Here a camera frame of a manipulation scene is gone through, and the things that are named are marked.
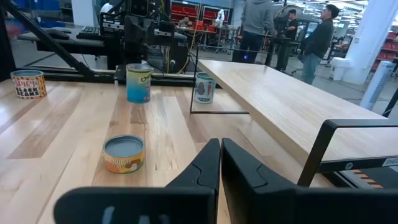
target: gray floor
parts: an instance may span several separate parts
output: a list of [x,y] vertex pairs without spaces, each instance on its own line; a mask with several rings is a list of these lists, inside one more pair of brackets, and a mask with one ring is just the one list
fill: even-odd
[[[53,54],[52,52],[38,52],[34,43],[24,40],[12,40],[11,41],[12,52],[14,54],[14,59],[16,65],[18,67],[24,65],[46,65],[46,66],[57,66],[57,67],[69,67],[58,55]],[[73,54],[73,56],[83,62],[88,64],[90,68],[98,68],[98,69],[107,69],[106,67],[106,57],[101,56],[97,60],[93,55],[82,55]],[[205,52],[200,50],[199,58],[205,58],[209,60],[224,60],[231,61],[232,54],[228,55],[227,52],[218,52],[214,53],[213,49]],[[263,56],[261,54],[257,55],[256,62],[264,63],[266,59],[266,55]],[[277,56],[273,57],[271,66],[276,66]],[[297,60],[295,57],[290,57],[289,64],[286,69],[286,73],[291,73],[293,70],[302,68],[302,63]],[[324,65],[320,65],[316,71],[317,77],[314,80],[313,86],[327,91],[333,95],[336,95],[342,99],[348,100],[354,104],[359,104],[361,101],[364,92],[368,86],[368,83],[364,85],[354,85],[345,82],[336,82],[328,79],[330,76],[330,68],[326,68]],[[294,77],[300,79],[301,72],[297,72]],[[387,85],[384,87],[378,101],[374,105],[373,111],[378,114],[382,114],[386,109],[386,106],[391,99],[392,95],[398,88],[398,81],[391,78]],[[398,118],[398,109],[395,107],[391,114],[390,118]]]

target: black stand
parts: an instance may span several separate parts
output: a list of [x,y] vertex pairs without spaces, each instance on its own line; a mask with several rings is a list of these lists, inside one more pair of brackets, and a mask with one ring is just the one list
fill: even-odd
[[396,128],[398,121],[389,119],[328,119],[318,133],[315,143],[312,146],[310,155],[304,165],[297,185],[309,187],[316,173],[327,173],[340,170],[368,169],[388,166],[385,164],[394,156],[342,159],[334,161],[322,161],[323,155],[338,128]]

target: can lid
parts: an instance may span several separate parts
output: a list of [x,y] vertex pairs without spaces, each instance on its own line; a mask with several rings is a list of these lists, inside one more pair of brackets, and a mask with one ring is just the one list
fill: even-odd
[[209,74],[207,74],[206,72],[198,72],[197,77],[204,80],[213,80],[213,78],[209,76]]
[[144,148],[144,141],[133,135],[120,135],[107,140],[104,150],[114,157],[130,157],[140,153]]
[[148,64],[142,64],[142,63],[128,64],[128,65],[126,65],[126,68],[128,70],[139,71],[139,72],[149,72],[152,70],[151,66],[149,66]]
[[43,75],[44,73],[37,70],[19,70],[15,72],[11,72],[11,75],[18,77],[36,77],[39,75]]

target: gray hoodie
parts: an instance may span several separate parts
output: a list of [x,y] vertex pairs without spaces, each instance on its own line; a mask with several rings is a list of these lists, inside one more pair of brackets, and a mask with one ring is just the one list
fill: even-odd
[[264,35],[274,31],[274,11],[270,0],[246,0],[242,12],[243,31]]

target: tin can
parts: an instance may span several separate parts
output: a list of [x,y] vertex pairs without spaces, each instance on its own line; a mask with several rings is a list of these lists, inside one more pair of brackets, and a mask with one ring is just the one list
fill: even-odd
[[199,72],[195,86],[195,101],[198,103],[212,103],[215,88],[216,82],[214,79],[205,72]]
[[120,135],[104,144],[105,166],[111,172],[126,174],[144,163],[144,141],[133,135]]
[[11,72],[15,93],[20,99],[37,99],[47,95],[44,74],[36,70]]
[[132,103],[147,103],[150,99],[150,75],[153,69],[148,64],[126,65],[127,100]]

